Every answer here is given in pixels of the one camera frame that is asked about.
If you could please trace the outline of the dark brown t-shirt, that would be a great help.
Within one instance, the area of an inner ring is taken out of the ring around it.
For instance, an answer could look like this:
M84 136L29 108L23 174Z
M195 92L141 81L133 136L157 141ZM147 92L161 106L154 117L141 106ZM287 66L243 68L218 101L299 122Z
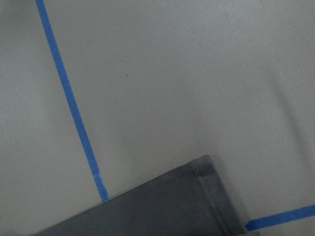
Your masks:
M43 236L248 236L209 156L41 232Z

